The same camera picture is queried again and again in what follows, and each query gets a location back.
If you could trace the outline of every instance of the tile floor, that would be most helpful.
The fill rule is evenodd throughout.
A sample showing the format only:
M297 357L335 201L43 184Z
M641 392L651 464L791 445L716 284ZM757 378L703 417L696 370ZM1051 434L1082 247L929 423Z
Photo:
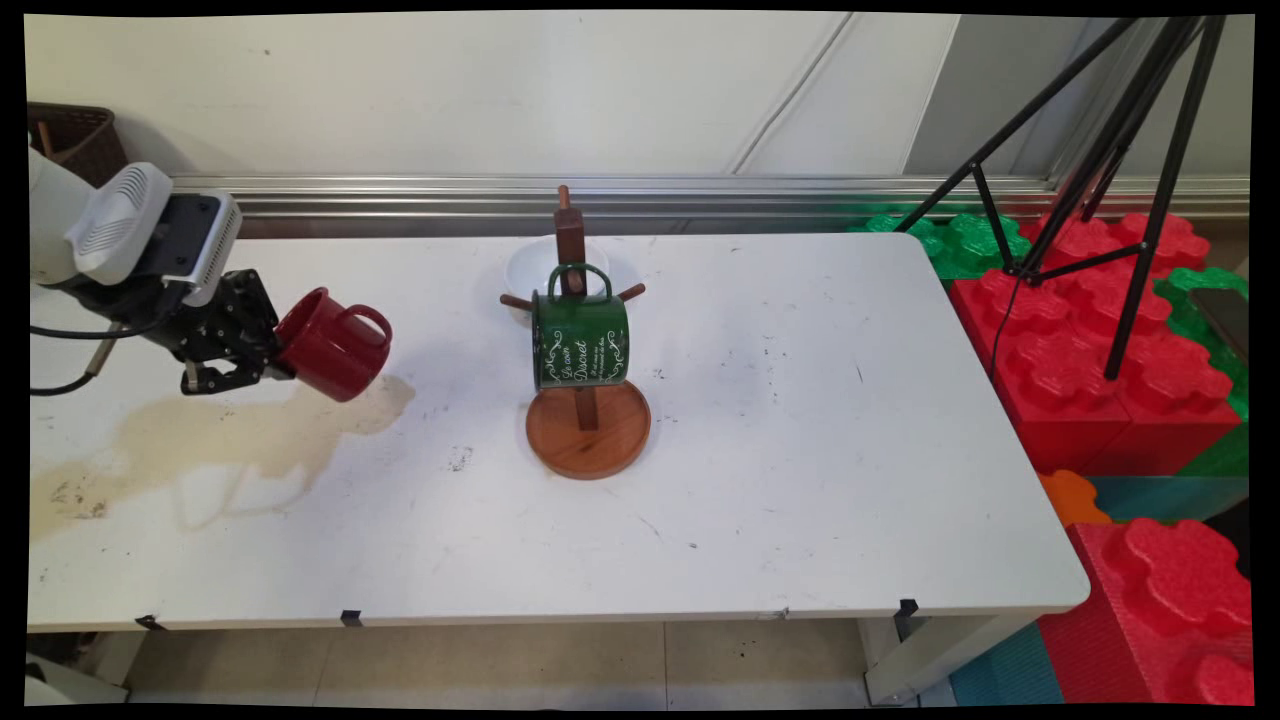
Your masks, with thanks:
M867 707L854 620L151 633L129 702Z

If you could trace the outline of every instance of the red mug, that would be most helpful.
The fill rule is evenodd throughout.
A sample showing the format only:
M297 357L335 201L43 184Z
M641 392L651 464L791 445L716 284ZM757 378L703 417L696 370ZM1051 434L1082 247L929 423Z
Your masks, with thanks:
M372 320L381 333L360 318ZM283 347L276 361L338 402L364 392L392 350L392 325L381 313L367 305L343 307L325 287L300 300L280 320L275 336Z

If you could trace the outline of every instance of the round wooden base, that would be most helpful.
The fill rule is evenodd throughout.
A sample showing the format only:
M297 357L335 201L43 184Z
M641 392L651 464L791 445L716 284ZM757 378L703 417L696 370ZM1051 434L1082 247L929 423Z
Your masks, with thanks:
M653 415L636 386L595 388L599 429L580 430L576 391L544 389L529 405L525 433L548 468L576 480L608 478L630 465L649 441Z

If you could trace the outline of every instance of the white bowl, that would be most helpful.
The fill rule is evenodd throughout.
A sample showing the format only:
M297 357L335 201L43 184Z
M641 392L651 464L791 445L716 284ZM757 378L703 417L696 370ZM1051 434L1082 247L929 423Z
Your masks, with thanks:
M532 297L535 290L540 295L547 295L547 281L550 278L552 270L556 269L558 258L554 236L540 237L521 246L507 260L507 292L525 300ZM586 241L586 263L595 265L602 273L609 274L608 255L590 240ZM586 273L586 292L590 295L603 293L604 281L595 273Z

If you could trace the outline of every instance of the wooden mug stand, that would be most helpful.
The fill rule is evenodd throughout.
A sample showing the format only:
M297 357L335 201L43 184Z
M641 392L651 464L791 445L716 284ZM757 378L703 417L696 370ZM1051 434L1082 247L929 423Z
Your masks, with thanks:
M586 263L582 211L570 208L568 187L559 186L556 210L556 250L559 263ZM637 283L618 293L623 302L645 291ZM586 295L586 275L561 275L563 295ZM531 311L521 297L503 295L499 302ZM620 386L548 388L529 405L525 434L534 454L548 468L579 480L608 478L630 465L649 441L653 415L644 393L630 382Z

